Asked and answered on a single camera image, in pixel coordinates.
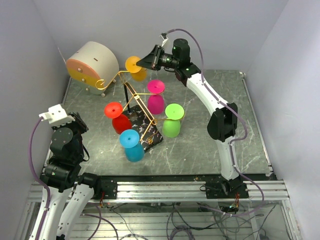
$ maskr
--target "white wall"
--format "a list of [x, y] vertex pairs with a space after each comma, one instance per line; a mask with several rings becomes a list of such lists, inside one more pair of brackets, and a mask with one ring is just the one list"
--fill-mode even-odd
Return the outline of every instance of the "white wall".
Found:
[[247, 72], [247, 84], [304, 239], [319, 239], [320, 1], [289, 0]]
[[[245, 72], [257, 56], [288, 0], [34, 0], [63, 56], [87, 41], [106, 45], [124, 67], [144, 57], [159, 34], [190, 31], [202, 46], [207, 69]], [[172, 38], [190, 39], [184, 33]], [[192, 61], [200, 62], [191, 45]]]
[[[0, 239], [13, 240], [33, 177], [29, 135], [38, 114], [61, 103], [67, 71], [32, 0], [0, 0]], [[36, 131], [33, 159], [40, 173], [52, 131]]]

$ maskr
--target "table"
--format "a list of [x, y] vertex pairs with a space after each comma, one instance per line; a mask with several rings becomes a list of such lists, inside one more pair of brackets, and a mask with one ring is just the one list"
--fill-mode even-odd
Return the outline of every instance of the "table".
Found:
[[[246, 174], [268, 174], [268, 159], [256, 123], [255, 115], [247, 95], [242, 75], [234, 70], [206, 70], [204, 76], [209, 84], [229, 103], [235, 102], [238, 113], [245, 119], [248, 137], [236, 142], [235, 150], [239, 168]], [[119, 135], [112, 127], [111, 119], [104, 115], [104, 108], [110, 102], [126, 104], [121, 81], [105, 91], [106, 96], [86, 92], [71, 80], [66, 93], [64, 107], [67, 112], [79, 112], [89, 131], [82, 135], [83, 144], [90, 153], [90, 160], [81, 163], [81, 173], [97, 175], [198, 175], [220, 174], [221, 163], [218, 148], [207, 132], [209, 112], [198, 97], [179, 82], [174, 73], [164, 70], [149, 71], [143, 82], [136, 82], [130, 74], [126, 79], [138, 93], [147, 93], [147, 83], [153, 79], [165, 83], [166, 106], [178, 103], [183, 106], [185, 117], [181, 120], [181, 131], [176, 138], [167, 138], [148, 151], [143, 160], [129, 162], [119, 143]], [[147, 104], [148, 96], [141, 96]], [[165, 118], [163, 113], [157, 118]], [[162, 122], [157, 127], [162, 130]], [[238, 122], [237, 136], [243, 136], [244, 129]]]

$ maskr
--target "green mug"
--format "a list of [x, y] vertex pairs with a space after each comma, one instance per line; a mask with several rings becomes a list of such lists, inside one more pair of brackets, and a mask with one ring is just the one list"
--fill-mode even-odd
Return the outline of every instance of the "green mug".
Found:
[[164, 120], [162, 133], [167, 138], [175, 138], [179, 135], [181, 128], [180, 120]]

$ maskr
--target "black post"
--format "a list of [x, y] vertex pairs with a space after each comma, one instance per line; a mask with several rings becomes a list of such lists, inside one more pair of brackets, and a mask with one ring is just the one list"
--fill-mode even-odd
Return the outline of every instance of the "black post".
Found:
[[[124, 84], [123, 87], [124, 87], [125, 100], [126, 100], [126, 103], [128, 103], [129, 98], [128, 98], [127, 86]], [[128, 104], [127, 109], [128, 109], [128, 113], [130, 113], [130, 104]]]

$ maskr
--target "gray tabletop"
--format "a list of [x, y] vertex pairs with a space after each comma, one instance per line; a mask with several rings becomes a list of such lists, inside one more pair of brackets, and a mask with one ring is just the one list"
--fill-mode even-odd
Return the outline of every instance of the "gray tabletop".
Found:
[[[238, 113], [245, 119], [248, 137], [235, 144], [239, 168], [244, 173], [269, 173], [254, 113], [246, 88], [238, 71], [206, 70], [206, 80], [229, 103], [235, 102]], [[160, 79], [165, 83], [165, 104], [178, 103], [183, 106], [185, 117], [181, 120], [180, 134], [167, 138], [148, 151], [139, 162], [129, 162], [119, 143], [119, 135], [112, 126], [111, 119], [104, 115], [104, 108], [110, 102], [126, 104], [123, 85], [116, 83], [105, 91], [106, 97], [86, 92], [71, 81], [64, 107], [68, 112], [79, 112], [89, 131], [83, 134], [83, 144], [90, 153], [90, 161], [81, 163], [81, 172], [98, 175], [188, 175], [219, 174], [221, 171], [218, 148], [207, 132], [209, 112], [198, 97], [179, 82], [174, 73], [149, 71], [143, 82], [126, 79], [138, 93], [147, 93], [147, 83]], [[142, 99], [147, 103], [148, 96]], [[162, 122], [157, 124], [162, 130]], [[243, 126], [238, 123], [237, 136], [243, 136]]]

